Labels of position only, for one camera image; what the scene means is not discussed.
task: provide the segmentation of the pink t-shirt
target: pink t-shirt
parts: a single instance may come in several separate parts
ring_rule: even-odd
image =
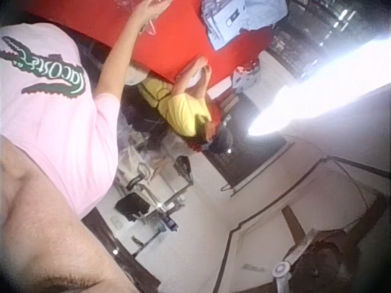
[[[0,38],[1,134],[84,217],[114,179],[119,100],[92,96],[76,44],[58,27],[3,27]]]

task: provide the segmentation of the skin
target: skin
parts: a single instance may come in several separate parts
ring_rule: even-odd
[[[187,89],[187,86],[190,80],[193,78],[196,73],[201,70],[200,80]],[[192,63],[190,63],[177,77],[174,87],[172,89],[173,95],[180,95],[181,93],[188,93],[189,95],[195,97],[196,99],[207,99],[206,90],[208,89],[210,79],[212,76],[212,68],[208,64],[208,59],[204,56],[196,58]],[[205,129],[205,139],[207,142],[211,143],[213,137],[216,135],[217,123],[212,121],[207,121],[204,124]]]
[[[103,66],[96,94],[121,97],[134,42],[170,1],[145,0],[128,20]],[[88,293],[138,292],[112,256],[78,220],[39,166],[1,136],[1,264],[26,292],[63,278]]]

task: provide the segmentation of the black cap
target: black cap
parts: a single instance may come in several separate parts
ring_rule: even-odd
[[[233,145],[233,137],[228,128],[220,126],[213,141],[209,145],[209,150],[215,154],[222,154],[228,152]]]

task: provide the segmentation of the bright light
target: bright light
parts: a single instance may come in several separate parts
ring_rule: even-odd
[[[347,13],[348,13],[348,11],[345,9],[344,11],[342,11],[342,13],[341,13],[340,17],[338,17],[338,19],[342,20]]]
[[[341,28],[341,31],[342,31],[342,32],[346,29],[346,27],[348,26],[348,24],[349,24],[349,23],[345,23],[345,24],[344,24],[344,26]]]
[[[348,21],[352,19],[352,17],[356,14],[356,11],[353,11],[352,14],[348,17]]]
[[[249,134],[278,131],[293,119],[313,118],[391,82],[391,38],[377,40],[322,67],[302,84],[283,87]]]

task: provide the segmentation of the green crocodile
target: green crocodile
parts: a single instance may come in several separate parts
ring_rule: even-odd
[[[86,91],[84,70],[81,66],[74,66],[62,60],[61,55],[48,57],[36,55],[31,50],[12,37],[2,37],[2,40],[13,52],[0,50],[0,58],[11,61],[17,69],[34,74],[38,78],[61,79],[64,83],[34,84],[22,89],[22,93],[49,93],[63,94],[68,98],[77,98]]]

